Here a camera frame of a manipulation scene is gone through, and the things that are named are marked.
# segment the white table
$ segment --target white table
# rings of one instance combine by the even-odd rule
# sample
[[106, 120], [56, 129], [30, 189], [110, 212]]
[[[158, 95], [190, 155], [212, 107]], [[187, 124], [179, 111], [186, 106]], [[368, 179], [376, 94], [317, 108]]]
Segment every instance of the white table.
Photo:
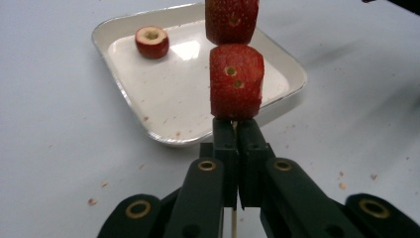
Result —
[[[143, 132], [91, 33], [189, 3], [0, 3], [0, 237], [95, 237], [124, 198], [182, 185], [199, 146]], [[298, 103], [262, 126], [275, 153], [339, 202], [367, 192], [420, 223], [420, 18], [386, 1], [262, 0], [258, 26], [308, 75]], [[239, 237], [263, 237], [257, 209], [238, 220]]]

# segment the square tray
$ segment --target square tray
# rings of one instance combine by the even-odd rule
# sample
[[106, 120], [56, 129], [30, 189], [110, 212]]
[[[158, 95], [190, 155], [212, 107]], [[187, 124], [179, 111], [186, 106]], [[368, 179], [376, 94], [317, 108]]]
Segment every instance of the square tray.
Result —
[[[212, 133], [209, 52], [204, 4], [167, 8], [108, 20], [95, 28], [92, 41], [140, 123], [153, 139], [169, 146], [190, 146]], [[167, 30], [169, 51], [144, 59], [134, 35], [144, 26]], [[306, 84], [302, 66], [259, 29], [250, 46], [264, 57], [262, 108]]]

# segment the strawberry slice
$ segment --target strawberry slice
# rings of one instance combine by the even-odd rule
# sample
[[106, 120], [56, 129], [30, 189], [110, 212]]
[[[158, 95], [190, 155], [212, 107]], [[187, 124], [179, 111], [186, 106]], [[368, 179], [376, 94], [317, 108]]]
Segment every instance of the strawberry slice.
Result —
[[215, 45], [248, 44], [260, 0], [205, 0], [206, 37]]
[[259, 113], [262, 103], [263, 56], [242, 44], [221, 45], [210, 51], [211, 114], [242, 121]]

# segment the red strawberry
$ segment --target red strawberry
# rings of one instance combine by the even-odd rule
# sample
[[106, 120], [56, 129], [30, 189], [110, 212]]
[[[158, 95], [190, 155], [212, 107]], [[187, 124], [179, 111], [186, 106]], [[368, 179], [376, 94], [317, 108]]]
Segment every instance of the red strawberry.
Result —
[[205, 0], [206, 37], [215, 45], [248, 44], [260, 0]]
[[143, 27], [136, 32], [136, 47], [139, 53], [148, 59], [160, 59], [169, 50], [167, 32], [160, 27]]
[[263, 74], [263, 56], [254, 48], [228, 44], [211, 50], [211, 114], [232, 121], [256, 116], [262, 103]]

